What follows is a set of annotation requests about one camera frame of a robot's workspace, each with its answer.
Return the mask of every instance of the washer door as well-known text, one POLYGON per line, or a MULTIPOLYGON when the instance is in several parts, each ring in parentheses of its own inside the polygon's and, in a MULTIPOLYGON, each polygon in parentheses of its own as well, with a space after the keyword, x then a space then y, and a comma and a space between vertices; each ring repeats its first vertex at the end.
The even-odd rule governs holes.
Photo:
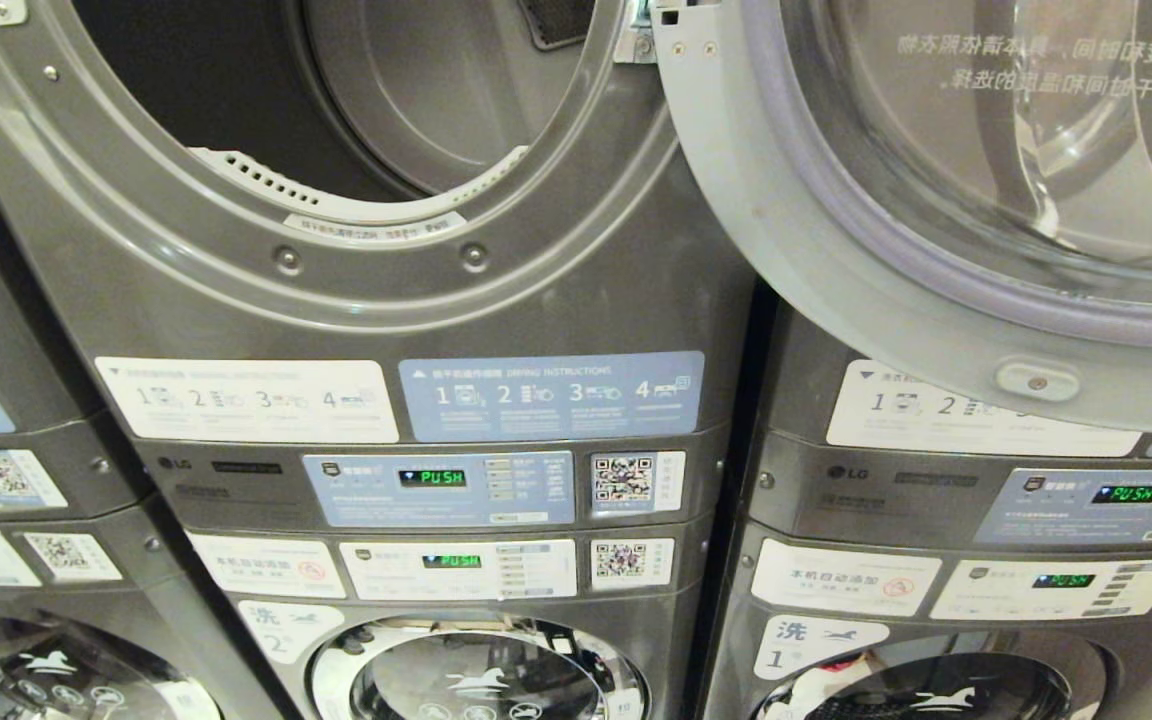
POLYGON ((0 720, 220 720, 196 680, 74 621, 0 617, 0 720))
POLYGON ((654 0, 705 196, 924 381, 1152 429, 1152 1, 654 0))
POLYGON ((314 660, 329 720, 643 720, 643 676, 609 644, 540 620, 396 617, 314 660))
POLYGON ((964 632, 870 647, 802 670, 755 720, 1091 720, 1101 653, 1054 632, 964 632))

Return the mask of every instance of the gray metal panel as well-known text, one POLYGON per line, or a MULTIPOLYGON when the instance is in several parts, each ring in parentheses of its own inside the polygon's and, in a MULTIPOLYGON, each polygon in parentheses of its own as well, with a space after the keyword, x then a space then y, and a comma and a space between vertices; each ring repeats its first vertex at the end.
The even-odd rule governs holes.
POLYGON ((227 720, 283 717, 259 680, 268 673, 250 643, 234 632, 238 621, 211 606, 214 593, 185 569, 189 555, 159 498, 105 518, 58 523, 13 523, 6 536, 32 566, 44 588, 0 588, 0 615, 38 619, 59 615, 94 626, 162 657, 212 694, 227 720), (46 566, 22 538, 25 532, 91 533, 100 539, 124 579, 51 583, 46 566), (150 543, 159 541, 157 550, 150 543))
MULTIPOLYGON (((847 550, 856 552, 890 552, 888 548, 861 546, 861 544, 847 544, 846 546, 828 546, 826 543, 793 541, 793 539, 781 533, 773 532, 756 523, 745 523, 741 530, 740 553, 733 555, 730 568, 728 568, 727 605, 723 609, 722 629, 717 644, 713 647, 712 679, 708 682, 707 697, 704 702, 703 715, 705 720, 748 720, 755 715, 759 703, 783 683, 782 680, 763 680, 755 675, 755 657, 759 650, 764 628, 767 621, 774 615, 801 614, 814 617, 856 617, 855 615, 831 614, 824 611, 795 611, 787 607, 774 607, 767 602, 758 600, 750 593, 751 583, 755 577, 756 559, 764 538, 774 538, 779 541, 804 544, 808 547, 832 547, 833 550, 847 550)), ((926 551, 910 551, 909 555, 933 555, 926 551)), ((952 559, 958 553, 934 553, 934 555, 952 559)), ((1049 553, 1028 553, 1025 560, 1044 559, 1069 559, 1069 553, 1064 555, 1051 555, 1049 553)), ((1128 558, 1152 558, 1144 553, 1121 553, 1112 555, 1114 559, 1128 558)), ((941 575, 945 579, 952 570, 952 562, 946 562, 941 575)), ((861 616, 865 621, 874 621, 890 629, 890 637, 884 644, 914 639, 920 637, 934 637, 952 632, 963 632, 963 630, 980 629, 1014 629, 1024 632, 1041 628, 1043 630, 1055 630, 1055 632, 1068 632, 1070 637, 1085 639, 1105 649, 1111 658, 1111 675, 1115 679, 1115 685, 1111 689, 1115 694, 1115 700, 1107 703, 1106 707, 1112 707, 1116 703, 1138 700, 1140 694, 1146 692, 1147 680, 1152 676, 1152 614, 1127 620, 1093 620, 1071 621, 1071 623, 955 623, 955 621, 932 621, 926 620, 929 606, 940 592, 943 583, 937 583, 929 593, 929 600, 924 602, 923 612, 918 619, 903 620, 889 617, 861 616)))

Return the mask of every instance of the washer glass door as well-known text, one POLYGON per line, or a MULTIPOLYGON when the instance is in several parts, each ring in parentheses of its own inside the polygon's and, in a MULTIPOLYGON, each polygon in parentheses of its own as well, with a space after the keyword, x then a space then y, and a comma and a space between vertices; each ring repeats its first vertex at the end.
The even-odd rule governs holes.
POLYGON ((1152 1, 654 6, 687 158, 793 305, 925 381, 1152 429, 1152 1))
POLYGON ((220 720, 196 680, 74 621, 0 617, 0 720, 220 720))

